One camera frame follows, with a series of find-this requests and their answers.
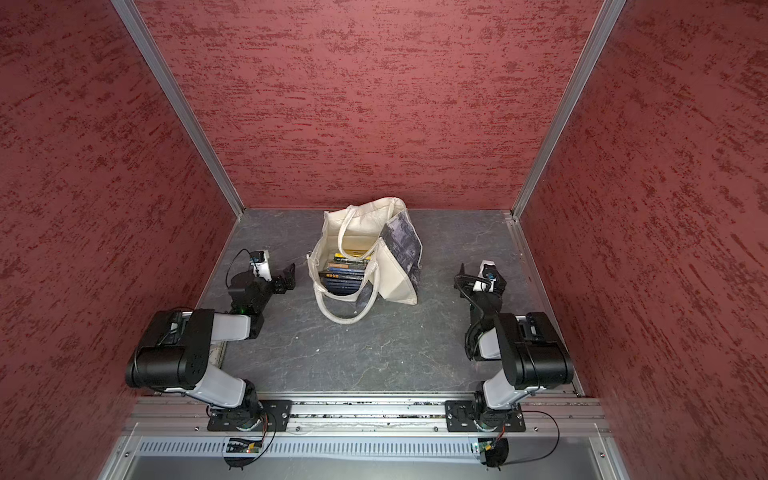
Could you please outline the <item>cream canvas tote bag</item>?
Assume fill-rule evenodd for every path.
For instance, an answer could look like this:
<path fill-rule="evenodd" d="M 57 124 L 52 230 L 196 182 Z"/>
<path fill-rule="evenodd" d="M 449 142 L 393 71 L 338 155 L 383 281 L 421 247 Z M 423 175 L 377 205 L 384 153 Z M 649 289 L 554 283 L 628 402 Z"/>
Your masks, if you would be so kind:
<path fill-rule="evenodd" d="M 337 251 L 368 250 L 364 284 L 351 295 L 334 295 L 322 284 L 320 270 Z M 324 213 L 321 237 L 307 256 L 309 277 L 320 312 L 328 320 L 350 325 L 362 320 L 381 298 L 413 306 L 418 303 L 423 244 L 405 202 L 380 198 Z"/>

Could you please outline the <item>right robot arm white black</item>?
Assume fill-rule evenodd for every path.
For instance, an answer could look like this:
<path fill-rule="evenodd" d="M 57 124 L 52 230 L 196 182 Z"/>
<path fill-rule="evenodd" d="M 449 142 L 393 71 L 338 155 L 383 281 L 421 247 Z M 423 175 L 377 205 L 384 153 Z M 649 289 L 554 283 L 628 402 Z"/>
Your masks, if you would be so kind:
<path fill-rule="evenodd" d="M 520 402 L 573 381 L 573 362 L 549 317 L 504 312 L 505 286 L 494 271 L 454 277 L 454 287 L 469 303 L 465 355 L 474 362 L 498 361 L 500 370 L 480 383 L 472 400 L 446 403 L 451 431 L 522 432 Z"/>

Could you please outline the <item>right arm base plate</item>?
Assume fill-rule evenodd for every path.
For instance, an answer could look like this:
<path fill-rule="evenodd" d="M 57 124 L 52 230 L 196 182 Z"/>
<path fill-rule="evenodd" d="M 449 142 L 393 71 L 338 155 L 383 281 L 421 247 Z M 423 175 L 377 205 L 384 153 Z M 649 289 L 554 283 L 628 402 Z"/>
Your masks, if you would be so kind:
<path fill-rule="evenodd" d="M 526 431 L 519 408 L 493 410 L 479 401 L 449 400 L 445 404 L 447 430 L 478 433 L 521 433 Z"/>

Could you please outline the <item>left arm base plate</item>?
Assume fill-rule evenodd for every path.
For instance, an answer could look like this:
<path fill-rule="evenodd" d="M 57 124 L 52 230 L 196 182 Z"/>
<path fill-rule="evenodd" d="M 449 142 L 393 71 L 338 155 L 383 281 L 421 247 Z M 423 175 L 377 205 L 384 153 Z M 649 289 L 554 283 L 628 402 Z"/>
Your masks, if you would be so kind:
<path fill-rule="evenodd" d="M 291 400 L 261 400 L 255 408 L 211 408 L 208 412 L 209 432 L 284 432 L 290 419 Z"/>

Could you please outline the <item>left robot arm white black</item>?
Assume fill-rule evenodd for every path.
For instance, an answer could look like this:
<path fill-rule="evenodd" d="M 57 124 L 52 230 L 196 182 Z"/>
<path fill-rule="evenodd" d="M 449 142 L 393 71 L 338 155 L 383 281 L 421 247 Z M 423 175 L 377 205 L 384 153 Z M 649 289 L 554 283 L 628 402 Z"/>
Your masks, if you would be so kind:
<path fill-rule="evenodd" d="M 210 361 L 213 344 L 256 339 L 270 299 L 295 288 L 293 264 L 279 275 L 264 277 L 267 268 L 266 262 L 258 263 L 232 278 L 228 313 L 179 308 L 156 312 L 128 361 L 127 386 L 185 395 L 205 404 L 210 431 L 284 432 L 289 400 L 263 402 L 251 381 Z"/>

